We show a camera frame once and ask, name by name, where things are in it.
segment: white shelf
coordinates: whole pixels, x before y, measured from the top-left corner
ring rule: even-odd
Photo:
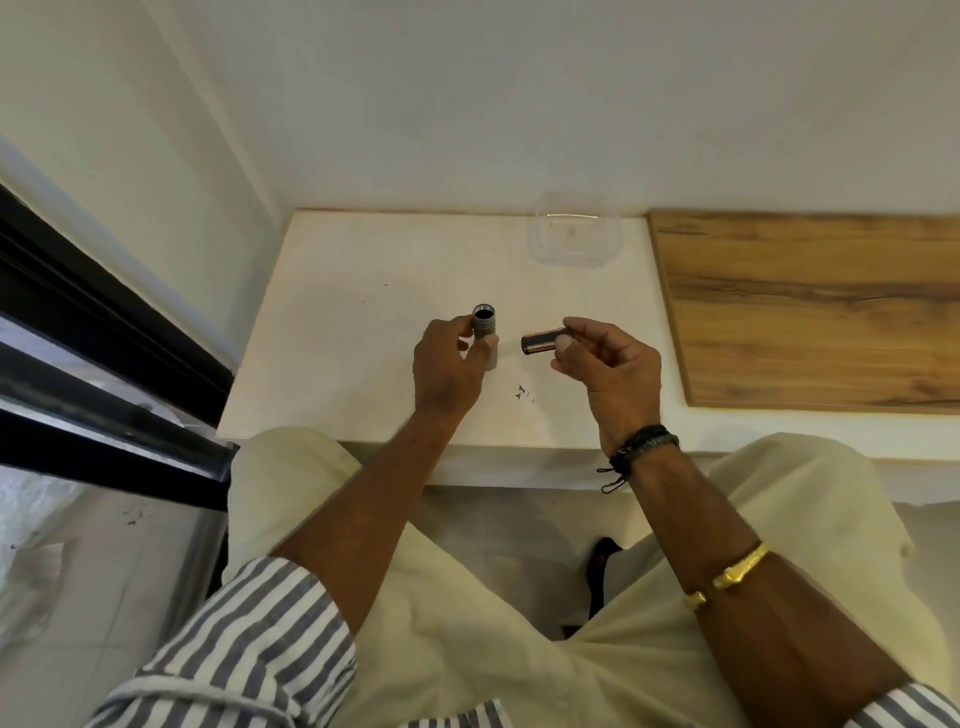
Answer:
[[[308,425],[340,441],[385,442],[411,413],[410,365],[427,322],[491,303],[499,362],[453,440],[467,448],[460,452],[544,450],[529,452],[537,463],[557,450],[596,450],[582,386],[553,372],[550,354],[524,356],[518,343],[523,333],[578,314],[613,321],[662,352],[663,420],[688,451],[729,452],[792,431],[874,458],[960,460],[956,417],[688,407],[645,221],[623,221],[623,251],[601,269],[535,262],[526,250],[528,224],[523,217],[297,213],[220,434],[246,439]],[[586,468],[594,459],[584,457]]]

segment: black shoe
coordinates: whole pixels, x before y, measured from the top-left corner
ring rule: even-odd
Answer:
[[[587,586],[590,589],[590,618],[603,609],[603,575],[607,570],[607,559],[623,549],[609,536],[604,536],[593,547],[587,562]]]

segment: shirt sleeve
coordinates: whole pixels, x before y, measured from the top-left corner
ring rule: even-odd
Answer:
[[[911,683],[868,705],[845,728],[960,728],[960,713],[933,688]]]
[[[320,580],[285,559],[255,559],[87,728],[324,728],[355,670],[347,623]]]

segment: black window frame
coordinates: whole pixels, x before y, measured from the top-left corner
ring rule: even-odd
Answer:
[[[233,373],[0,185],[0,315],[216,427]],[[0,348],[0,396],[183,463],[0,412],[0,464],[227,509],[236,448],[206,440],[38,360]]]

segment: flashlight body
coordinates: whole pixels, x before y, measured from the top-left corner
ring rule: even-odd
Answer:
[[[473,309],[473,341],[496,333],[496,311],[489,303],[481,303]],[[487,356],[487,371],[496,368],[496,347]]]

